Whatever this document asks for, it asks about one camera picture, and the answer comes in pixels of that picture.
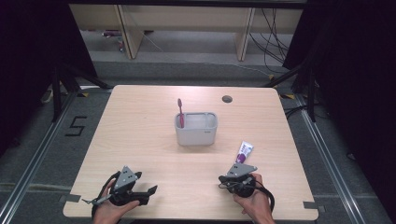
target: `wooden desk panel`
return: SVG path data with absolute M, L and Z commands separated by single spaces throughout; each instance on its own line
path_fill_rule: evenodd
M 233 97 L 223 103 L 224 95 Z M 209 147 L 177 143 L 177 98 L 184 112 L 215 112 L 216 141 Z M 107 103 L 71 194 L 95 198 L 107 179 L 128 165 L 143 172 L 134 186 L 158 185 L 148 205 L 130 218 L 247 220 L 232 194 L 219 189 L 219 175 L 233 164 L 242 141 L 254 149 L 245 161 L 255 165 L 276 198 L 275 219 L 314 220 L 316 209 L 289 125 L 273 89 L 231 87 L 117 86 Z M 66 203 L 67 217 L 90 217 L 83 201 Z

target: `gray carpet floor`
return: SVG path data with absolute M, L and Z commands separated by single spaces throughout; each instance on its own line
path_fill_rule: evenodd
M 110 85 L 199 85 L 199 86 L 243 86 L 258 88 L 269 81 L 266 74 L 273 74 L 265 66 L 249 66 L 249 69 L 234 65 L 209 63 L 111 63 L 95 62 L 99 78 Z M 272 70 L 285 72 L 281 67 Z M 91 83 L 79 79 L 81 86 Z M 291 93 L 292 79 L 279 84 L 279 94 Z M 50 144 L 45 159 L 40 164 L 30 188 L 27 190 L 11 223 L 91 223 L 86 219 L 71 219 L 63 215 L 63 195 L 69 193 L 97 124 L 111 93 L 102 90 L 89 91 L 88 96 L 73 100 L 67 110 L 59 132 Z M 281 99 L 284 108 L 297 106 L 296 100 Z M 381 203 L 356 162 L 347 158 L 347 147 L 326 113 L 326 108 L 316 106 L 317 125 L 346 184 L 356 198 L 367 223 L 391 223 Z M 52 119 L 52 104 L 39 107 L 20 136 L 21 144 L 9 148 L 0 159 L 0 202 L 8 198 L 13 186 L 19 181 L 24 169 L 33 157 Z M 80 136 L 70 129 L 75 116 L 83 116 L 76 125 L 85 126 Z M 288 119 L 310 188 L 319 209 L 317 223 L 350 223 L 350 218 L 340 200 L 331 177 L 318 153 L 304 122 L 301 112 Z M 312 223 L 278 220 L 277 223 Z

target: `person's right hand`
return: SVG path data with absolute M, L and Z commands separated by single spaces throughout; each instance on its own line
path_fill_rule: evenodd
M 252 175 L 256 179 L 256 182 L 262 183 L 261 175 Z M 253 194 L 248 198 L 242 198 L 234 194 L 233 200 L 243 207 L 242 214 L 248 214 L 256 224 L 275 223 L 272 217 L 268 197 L 258 189 L 255 189 Z

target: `gray plastic container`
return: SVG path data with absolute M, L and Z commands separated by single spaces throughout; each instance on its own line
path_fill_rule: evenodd
M 218 117 L 211 112 L 183 113 L 184 128 L 180 125 L 180 114 L 175 116 L 177 142 L 181 146 L 209 146 L 215 142 Z

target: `label on tube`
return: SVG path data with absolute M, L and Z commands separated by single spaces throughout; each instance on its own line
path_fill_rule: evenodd
M 248 155 L 252 150 L 253 150 L 253 145 L 243 141 L 241 147 L 239 148 L 238 156 L 236 157 L 235 162 L 244 163 L 245 159 L 248 157 Z

